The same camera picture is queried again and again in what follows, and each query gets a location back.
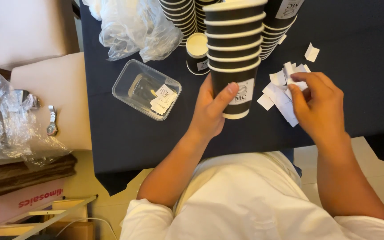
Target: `hand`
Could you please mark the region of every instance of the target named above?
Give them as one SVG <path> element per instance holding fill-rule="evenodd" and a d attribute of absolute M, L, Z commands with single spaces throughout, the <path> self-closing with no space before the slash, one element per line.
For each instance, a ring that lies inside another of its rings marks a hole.
<path fill-rule="evenodd" d="M 231 82 L 216 98 L 213 98 L 211 74 L 208 74 L 199 89 L 195 111 L 188 132 L 198 134 L 200 138 L 208 141 L 220 134 L 224 125 L 222 111 L 233 100 L 238 90 L 238 84 Z"/>
<path fill-rule="evenodd" d="M 309 87 L 302 92 L 295 84 L 288 85 L 294 114 L 315 144 L 331 144 L 349 137 L 345 132 L 342 90 L 323 73 L 296 73 L 291 78 Z"/>

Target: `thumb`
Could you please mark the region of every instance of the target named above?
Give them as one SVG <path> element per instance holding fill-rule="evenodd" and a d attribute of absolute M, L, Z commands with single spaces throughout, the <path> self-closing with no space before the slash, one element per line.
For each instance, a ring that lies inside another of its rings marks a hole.
<path fill-rule="evenodd" d="M 236 82 L 228 84 L 208 106 L 213 113 L 221 113 L 238 93 L 239 86 Z"/>
<path fill-rule="evenodd" d="M 290 89 L 291 96 L 293 97 L 294 114 L 296 114 L 296 117 L 305 112 L 309 112 L 309 106 L 306 103 L 305 97 L 300 88 L 297 87 L 296 84 L 289 84 L 288 88 Z"/>

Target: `person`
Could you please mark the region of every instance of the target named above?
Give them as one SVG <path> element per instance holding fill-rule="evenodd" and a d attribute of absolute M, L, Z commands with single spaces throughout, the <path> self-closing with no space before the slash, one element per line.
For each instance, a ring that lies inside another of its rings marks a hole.
<path fill-rule="evenodd" d="M 343 92 L 323 73 L 291 78 L 308 85 L 303 92 L 288 87 L 299 124 L 318 149 L 323 208 L 307 199 L 296 169 L 279 151 L 200 162 L 238 92 L 232 82 L 213 98 L 209 75 L 188 130 L 130 202 L 120 240 L 384 239 L 384 205 L 355 159 L 344 127 Z"/>

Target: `pile of paper scraps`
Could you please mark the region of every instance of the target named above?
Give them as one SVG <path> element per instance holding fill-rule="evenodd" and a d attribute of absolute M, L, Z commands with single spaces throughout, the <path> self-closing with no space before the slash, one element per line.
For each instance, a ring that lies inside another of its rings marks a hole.
<path fill-rule="evenodd" d="M 156 92 L 153 92 L 153 90 L 151 92 L 153 95 L 157 96 L 150 101 L 152 106 L 151 110 L 155 111 L 159 115 L 164 115 L 176 99 L 177 93 L 173 92 L 173 90 L 165 84 L 163 84 Z"/>
<path fill-rule="evenodd" d="M 275 105 L 292 127 L 299 122 L 294 115 L 292 96 L 287 85 L 296 84 L 302 91 L 308 87 L 306 82 L 294 82 L 291 79 L 291 74 L 299 72 L 310 73 L 311 71 L 306 64 L 300 64 L 297 67 L 296 63 L 284 64 L 281 71 L 269 75 L 270 83 L 264 88 L 263 95 L 257 100 L 266 110 Z"/>

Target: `white cable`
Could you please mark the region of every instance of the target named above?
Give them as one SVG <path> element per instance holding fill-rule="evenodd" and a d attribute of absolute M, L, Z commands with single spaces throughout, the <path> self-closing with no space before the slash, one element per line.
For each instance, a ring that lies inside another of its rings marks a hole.
<path fill-rule="evenodd" d="M 112 227 L 110 226 L 109 222 L 107 222 L 106 220 L 100 219 L 100 218 L 96 218 L 96 217 L 85 217 L 85 218 L 81 218 L 81 219 L 72 221 L 72 222 L 70 222 L 68 225 L 66 225 L 66 226 L 65 226 L 59 233 L 57 233 L 56 237 L 57 237 L 58 235 L 60 235 L 61 232 L 63 232 L 63 230 L 65 230 L 65 229 L 66 229 L 69 225 L 71 225 L 72 223 L 77 222 L 77 221 L 81 221 L 81 220 L 85 220 L 85 219 L 94 219 L 94 220 L 104 221 L 104 222 L 109 226 L 109 228 L 110 228 L 112 234 L 114 235 L 115 240 L 118 240 L 118 238 L 116 237 L 115 232 L 114 232 L 114 230 L 112 229 Z"/>

